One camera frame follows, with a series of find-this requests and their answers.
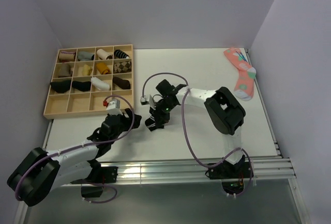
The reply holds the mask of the black sock with white stripes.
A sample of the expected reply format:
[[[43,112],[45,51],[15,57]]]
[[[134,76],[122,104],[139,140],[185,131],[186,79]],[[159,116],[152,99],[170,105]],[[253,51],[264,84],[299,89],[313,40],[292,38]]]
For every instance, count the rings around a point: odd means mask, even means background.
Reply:
[[[164,129],[164,123],[160,120],[155,120],[152,116],[145,121],[145,126],[149,129],[149,131]]]

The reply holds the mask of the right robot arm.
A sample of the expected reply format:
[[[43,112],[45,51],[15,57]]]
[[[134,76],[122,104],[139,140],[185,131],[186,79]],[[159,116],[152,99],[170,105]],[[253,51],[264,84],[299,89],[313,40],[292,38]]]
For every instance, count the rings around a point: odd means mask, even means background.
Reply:
[[[161,99],[155,102],[150,96],[148,104],[151,116],[145,121],[145,126],[150,130],[163,129],[170,120],[170,112],[181,106],[181,117],[184,137],[188,149],[198,164],[205,168],[215,168],[224,165],[224,172],[229,177],[236,177],[242,170],[247,153],[242,148],[241,126],[244,123],[246,112],[242,105],[226,87],[218,90],[202,90],[190,88],[187,85],[171,85],[167,80],[161,81],[156,90]],[[226,155],[215,164],[202,163],[195,155],[187,134],[184,106],[190,105],[205,109],[214,127],[225,138],[224,150]]]

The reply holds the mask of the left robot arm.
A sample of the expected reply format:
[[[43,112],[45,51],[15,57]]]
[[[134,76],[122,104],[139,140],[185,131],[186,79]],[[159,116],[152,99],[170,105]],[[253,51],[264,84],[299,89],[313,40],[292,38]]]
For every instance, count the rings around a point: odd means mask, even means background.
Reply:
[[[116,182],[118,168],[105,169],[98,158],[107,153],[113,143],[137,129],[141,119],[126,108],[124,113],[107,115],[101,126],[76,146],[57,151],[37,147],[9,176],[7,185],[15,198],[28,206],[40,203],[52,190],[70,183],[94,185],[96,192],[84,191],[82,196],[99,197],[109,183]]]

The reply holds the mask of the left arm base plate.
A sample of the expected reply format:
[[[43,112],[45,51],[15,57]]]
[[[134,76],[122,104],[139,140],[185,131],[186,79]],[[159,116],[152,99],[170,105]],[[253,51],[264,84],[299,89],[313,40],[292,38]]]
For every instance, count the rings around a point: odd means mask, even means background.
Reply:
[[[87,184],[87,183],[115,183],[117,179],[118,167],[98,167],[93,168],[91,173],[84,179],[72,181],[71,184]]]

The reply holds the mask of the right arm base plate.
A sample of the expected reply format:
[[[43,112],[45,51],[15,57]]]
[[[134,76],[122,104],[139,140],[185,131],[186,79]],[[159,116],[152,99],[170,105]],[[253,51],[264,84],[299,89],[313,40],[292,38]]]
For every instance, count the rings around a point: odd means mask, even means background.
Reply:
[[[254,176],[254,173],[250,167],[250,163],[245,161],[245,159],[246,156],[242,155],[239,162],[234,165],[224,161],[216,167],[207,169],[205,176],[210,180],[250,178]]]

